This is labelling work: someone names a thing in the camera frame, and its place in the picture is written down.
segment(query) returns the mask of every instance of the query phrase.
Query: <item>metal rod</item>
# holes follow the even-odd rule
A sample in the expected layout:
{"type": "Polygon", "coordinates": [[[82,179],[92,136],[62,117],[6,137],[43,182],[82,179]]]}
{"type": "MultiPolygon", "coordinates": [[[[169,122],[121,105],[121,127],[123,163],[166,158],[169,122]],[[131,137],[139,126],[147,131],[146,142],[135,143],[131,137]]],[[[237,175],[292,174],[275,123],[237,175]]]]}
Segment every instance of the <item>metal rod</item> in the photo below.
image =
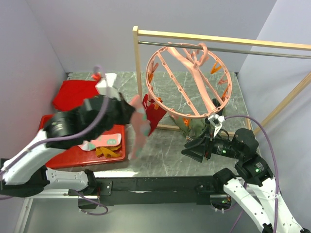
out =
{"type": "MultiPolygon", "coordinates": [[[[196,45],[179,45],[179,44],[158,43],[158,42],[148,42],[148,41],[138,41],[138,43],[142,45],[156,45],[156,46],[164,46],[164,47],[176,47],[176,48],[185,48],[185,49],[193,49],[193,50],[203,50],[201,46],[196,46],[196,45]]],[[[247,50],[228,50],[228,49],[210,48],[210,47],[208,47],[208,50],[215,51],[215,52],[231,52],[231,53],[242,53],[242,54],[250,54],[250,55],[272,56],[272,57],[311,59],[311,56],[291,55],[291,54],[283,54],[283,53],[257,52],[257,51],[247,51],[247,50]]]]}

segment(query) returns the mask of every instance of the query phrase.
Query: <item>gray marble surface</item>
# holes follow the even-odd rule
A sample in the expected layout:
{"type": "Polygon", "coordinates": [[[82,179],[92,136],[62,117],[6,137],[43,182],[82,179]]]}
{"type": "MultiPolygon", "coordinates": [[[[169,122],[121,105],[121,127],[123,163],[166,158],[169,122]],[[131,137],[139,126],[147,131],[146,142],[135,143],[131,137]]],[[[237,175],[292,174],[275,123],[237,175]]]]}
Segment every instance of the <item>gray marble surface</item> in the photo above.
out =
{"type": "MultiPolygon", "coordinates": [[[[183,86],[192,103],[196,106],[200,113],[205,113],[205,106],[200,98],[197,86],[188,72],[174,73],[176,79],[183,86]]],[[[130,101],[131,98],[138,93],[136,73],[135,72],[118,72],[118,76],[122,78],[120,91],[124,98],[130,101]]],[[[205,73],[211,83],[216,83],[222,73],[210,75],[205,73]]],[[[147,93],[144,85],[145,73],[142,73],[143,93],[147,93]]],[[[233,91],[229,103],[226,106],[226,114],[246,115],[247,109],[243,100],[243,96],[238,84],[237,77],[231,73],[233,91]]],[[[68,79],[91,80],[90,72],[80,72],[69,74],[68,79]]],[[[190,107],[186,104],[182,95],[178,92],[177,87],[169,78],[167,72],[156,72],[153,78],[154,93],[162,98],[166,106],[174,108],[182,113],[191,113],[190,107]]],[[[225,85],[220,85],[219,95],[225,90],[225,85]]],[[[168,115],[160,122],[161,124],[174,125],[168,115]]],[[[234,132],[239,128],[246,128],[245,120],[242,118],[229,119],[224,124],[224,129],[234,132]]],[[[126,128],[127,153],[131,151],[135,138],[135,133],[129,125],[126,128]]],[[[204,176],[213,175],[222,168],[229,168],[236,173],[234,165],[236,160],[212,155],[208,161],[199,163],[187,156],[181,154],[184,148],[185,138],[181,132],[155,130],[148,138],[148,142],[142,150],[139,157],[135,160],[126,160],[124,162],[114,164],[102,164],[88,166],[87,169],[96,171],[97,177],[160,177],[160,176],[204,176]]],[[[80,171],[86,167],[74,167],[66,170],[80,171]]]]}

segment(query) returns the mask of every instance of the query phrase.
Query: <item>red cloth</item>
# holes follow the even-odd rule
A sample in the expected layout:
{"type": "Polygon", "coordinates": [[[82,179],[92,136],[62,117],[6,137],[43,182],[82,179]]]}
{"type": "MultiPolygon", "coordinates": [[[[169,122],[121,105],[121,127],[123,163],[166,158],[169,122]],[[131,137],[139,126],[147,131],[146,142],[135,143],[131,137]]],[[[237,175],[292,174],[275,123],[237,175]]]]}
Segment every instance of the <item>red cloth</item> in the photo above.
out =
{"type": "Polygon", "coordinates": [[[59,93],[52,101],[54,107],[60,111],[69,111],[83,103],[84,99],[98,95],[95,88],[96,81],[67,80],[59,90],[59,93]]]}
{"type": "Polygon", "coordinates": [[[162,108],[158,107],[158,109],[155,109],[154,100],[151,100],[149,105],[147,105],[148,101],[148,95],[144,96],[144,99],[142,101],[142,105],[145,108],[147,119],[150,121],[150,132],[148,136],[156,129],[159,121],[164,117],[166,114],[166,111],[162,108]]]}

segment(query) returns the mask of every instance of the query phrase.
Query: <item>metal bracket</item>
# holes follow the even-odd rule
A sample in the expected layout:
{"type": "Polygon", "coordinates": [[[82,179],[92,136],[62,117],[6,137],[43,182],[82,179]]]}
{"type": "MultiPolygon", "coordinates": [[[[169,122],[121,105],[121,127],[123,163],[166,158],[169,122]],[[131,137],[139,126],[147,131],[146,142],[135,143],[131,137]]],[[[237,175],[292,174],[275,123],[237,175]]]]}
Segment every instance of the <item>metal bracket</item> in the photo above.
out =
{"type": "Polygon", "coordinates": [[[101,180],[99,182],[99,187],[101,189],[100,196],[110,196],[112,190],[112,180],[101,180]]]}
{"type": "Polygon", "coordinates": [[[213,134],[213,137],[215,137],[222,128],[225,117],[213,113],[208,117],[208,120],[215,129],[213,134]]]}

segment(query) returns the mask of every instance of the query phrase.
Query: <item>wooden post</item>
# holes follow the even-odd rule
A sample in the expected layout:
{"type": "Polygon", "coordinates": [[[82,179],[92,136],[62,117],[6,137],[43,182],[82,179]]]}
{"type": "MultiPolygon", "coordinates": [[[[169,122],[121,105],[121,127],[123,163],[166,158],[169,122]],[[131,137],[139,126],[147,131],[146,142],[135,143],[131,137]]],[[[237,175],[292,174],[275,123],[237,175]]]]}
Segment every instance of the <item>wooden post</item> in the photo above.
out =
{"type": "Polygon", "coordinates": [[[246,122],[246,128],[249,130],[252,130],[251,120],[248,118],[245,118],[245,122],[246,122]]]}
{"type": "MultiPolygon", "coordinates": [[[[271,120],[273,120],[303,89],[311,83],[311,72],[288,94],[287,97],[267,116],[261,123],[265,127],[271,120]]],[[[258,134],[260,128],[254,130],[254,134],[258,134]]]]}
{"type": "MultiPolygon", "coordinates": [[[[159,129],[159,130],[180,131],[180,128],[178,126],[175,126],[175,125],[161,125],[161,124],[158,124],[156,128],[159,129]]],[[[224,132],[220,132],[219,134],[221,136],[227,136],[227,134],[224,133],[224,132]]],[[[234,136],[234,132],[228,132],[228,134],[229,134],[230,137],[234,136]]]]}
{"type": "Polygon", "coordinates": [[[135,64],[136,64],[137,88],[138,88],[138,94],[142,98],[140,53],[139,53],[139,44],[138,44],[138,26],[133,27],[133,39],[134,39],[134,53],[135,53],[135,64]]]}

